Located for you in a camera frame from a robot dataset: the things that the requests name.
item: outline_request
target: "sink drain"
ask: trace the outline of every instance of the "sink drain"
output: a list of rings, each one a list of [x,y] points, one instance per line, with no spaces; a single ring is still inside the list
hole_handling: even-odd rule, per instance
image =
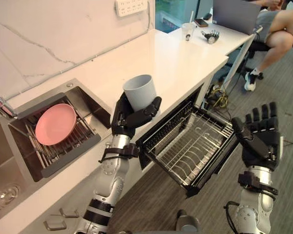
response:
[[[8,206],[20,194],[20,187],[17,184],[9,185],[0,191],[0,210]]]

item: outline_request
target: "gray shorts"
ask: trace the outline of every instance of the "gray shorts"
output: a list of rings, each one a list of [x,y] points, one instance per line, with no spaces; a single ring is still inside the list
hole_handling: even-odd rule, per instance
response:
[[[256,21],[256,25],[261,25],[263,30],[259,33],[259,36],[254,40],[266,43],[267,37],[269,35],[269,29],[272,24],[274,17],[279,13],[279,11],[262,11],[259,13]]]

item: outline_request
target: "smartphone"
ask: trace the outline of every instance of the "smartphone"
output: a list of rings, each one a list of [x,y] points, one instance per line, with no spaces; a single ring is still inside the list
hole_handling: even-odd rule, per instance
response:
[[[209,25],[203,19],[195,19],[194,22],[201,28],[207,27]]]

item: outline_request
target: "open drawer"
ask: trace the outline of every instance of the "open drawer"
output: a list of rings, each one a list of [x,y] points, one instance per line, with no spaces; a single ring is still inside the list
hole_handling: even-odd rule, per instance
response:
[[[198,91],[136,141],[142,169],[151,160],[197,194],[218,173],[238,144],[231,123],[195,107]]]

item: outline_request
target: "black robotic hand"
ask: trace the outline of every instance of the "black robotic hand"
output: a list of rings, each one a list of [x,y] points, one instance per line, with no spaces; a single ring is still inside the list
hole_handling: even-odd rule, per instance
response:
[[[246,122],[239,117],[232,119],[233,129],[243,146],[242,159],[247,167],[262,166],[274,171],[281,157],[280,133],[278,131],[277,108],[275,102],[262,105],[262,119],[259,111],[253,109],[246,115]]]
[[[116,103],[113,120],[111,123],[112,134],[123,134],[132,138],[138,127],[150,122],[156,116],[162,99],[156,97],[153,102],[144,109],[134,112],[125,93]]]

